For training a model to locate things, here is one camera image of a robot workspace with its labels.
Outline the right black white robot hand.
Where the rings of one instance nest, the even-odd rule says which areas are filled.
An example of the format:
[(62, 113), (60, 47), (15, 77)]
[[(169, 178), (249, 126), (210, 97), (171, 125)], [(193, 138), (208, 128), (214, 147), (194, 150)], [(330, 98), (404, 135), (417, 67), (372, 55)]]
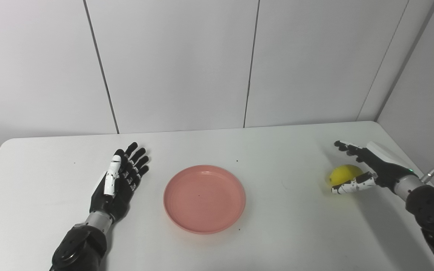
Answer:
[(404, 183), (407, 178), (411, 178), (415, 183), (420, 182), (418, 176), (405, 165), (405, 162), (400, 161), (398, 156), (379, 143), (370, 141), (365, 147), (361, 147), (337, 140), (334, 145), (348, 156), (356, 156), (356, 161), (366, 164), (370, 171), (332, 186), (333, 194), (354, 193), (374, 186), (387, 187), (396, 194), (397, 186)]

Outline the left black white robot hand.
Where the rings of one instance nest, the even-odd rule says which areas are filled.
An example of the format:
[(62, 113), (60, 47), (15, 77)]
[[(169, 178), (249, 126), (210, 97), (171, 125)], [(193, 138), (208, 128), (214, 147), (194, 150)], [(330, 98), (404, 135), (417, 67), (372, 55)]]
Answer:
[(108, 214), (113, 223), (124, 218), (135, 190), (149, 171), (149, 161), (146, 149), (137, 142), (126, 150), (117, 149), (91, 196), (89, 211)]

